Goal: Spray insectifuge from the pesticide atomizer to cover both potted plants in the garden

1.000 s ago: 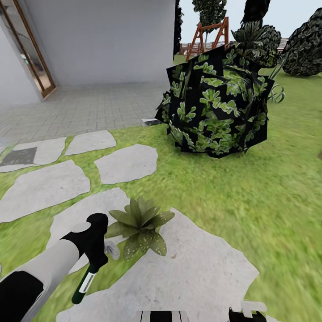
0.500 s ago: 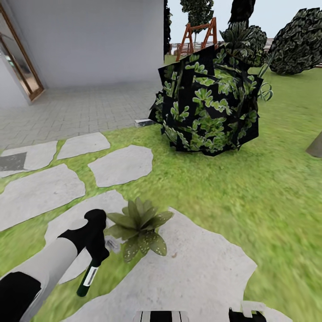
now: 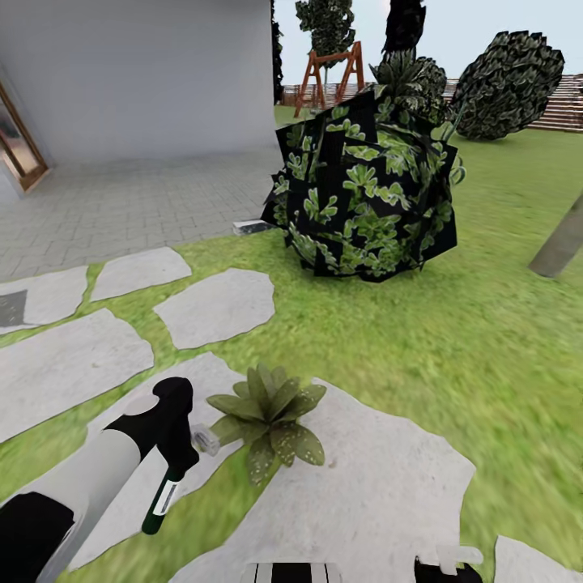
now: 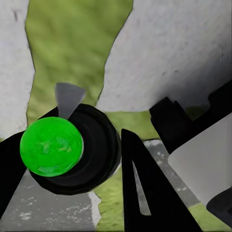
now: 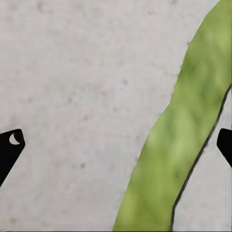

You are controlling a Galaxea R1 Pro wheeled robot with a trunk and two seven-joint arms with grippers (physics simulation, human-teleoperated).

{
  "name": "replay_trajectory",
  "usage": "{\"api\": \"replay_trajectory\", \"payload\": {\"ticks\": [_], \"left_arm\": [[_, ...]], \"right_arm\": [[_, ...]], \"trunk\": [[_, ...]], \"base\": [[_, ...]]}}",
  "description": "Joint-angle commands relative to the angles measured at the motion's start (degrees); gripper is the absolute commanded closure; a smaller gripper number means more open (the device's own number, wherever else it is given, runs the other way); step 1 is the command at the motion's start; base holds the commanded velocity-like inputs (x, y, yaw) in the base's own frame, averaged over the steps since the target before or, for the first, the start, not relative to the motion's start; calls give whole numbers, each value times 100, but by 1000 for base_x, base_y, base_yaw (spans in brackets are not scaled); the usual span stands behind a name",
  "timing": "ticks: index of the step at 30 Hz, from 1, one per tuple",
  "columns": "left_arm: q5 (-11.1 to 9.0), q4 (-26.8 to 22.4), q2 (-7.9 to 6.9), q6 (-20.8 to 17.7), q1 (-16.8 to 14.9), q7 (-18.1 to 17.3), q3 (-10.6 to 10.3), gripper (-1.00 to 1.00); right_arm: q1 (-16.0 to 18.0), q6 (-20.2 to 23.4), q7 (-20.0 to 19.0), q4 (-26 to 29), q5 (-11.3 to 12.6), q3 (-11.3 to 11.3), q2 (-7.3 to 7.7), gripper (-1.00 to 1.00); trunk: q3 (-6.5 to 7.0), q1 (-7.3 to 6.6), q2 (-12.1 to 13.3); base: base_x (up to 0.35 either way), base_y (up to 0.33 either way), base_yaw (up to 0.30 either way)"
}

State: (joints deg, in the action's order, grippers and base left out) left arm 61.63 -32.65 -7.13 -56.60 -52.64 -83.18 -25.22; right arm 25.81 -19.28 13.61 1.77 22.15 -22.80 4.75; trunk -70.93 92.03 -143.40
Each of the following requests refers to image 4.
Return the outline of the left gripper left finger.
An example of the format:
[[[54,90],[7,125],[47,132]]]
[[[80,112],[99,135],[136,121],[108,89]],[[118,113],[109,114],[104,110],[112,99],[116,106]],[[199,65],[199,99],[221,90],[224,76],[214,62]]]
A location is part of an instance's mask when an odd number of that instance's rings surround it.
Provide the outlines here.
[[[27,169],[19,151],[23,133],[0,142],[0,220]]]

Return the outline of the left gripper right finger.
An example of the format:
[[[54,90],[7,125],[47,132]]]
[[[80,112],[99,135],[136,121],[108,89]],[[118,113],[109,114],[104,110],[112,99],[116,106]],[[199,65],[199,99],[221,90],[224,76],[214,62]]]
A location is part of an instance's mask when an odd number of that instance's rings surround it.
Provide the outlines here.
[[[203,232],[139,136],[121,130],[125,232]],[[134,161],[151,216],[140,213]]]

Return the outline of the insectifuge atomizer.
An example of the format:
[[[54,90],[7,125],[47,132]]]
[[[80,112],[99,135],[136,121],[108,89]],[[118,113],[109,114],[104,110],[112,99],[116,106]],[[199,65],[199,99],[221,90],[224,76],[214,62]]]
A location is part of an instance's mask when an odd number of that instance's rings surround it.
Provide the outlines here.
[[[20,156],[42,188],[89,193],[121,165],[121,139],[106,114],[80,103],[85,89],[57,82],[55,91],[57,107],[25,130]]]

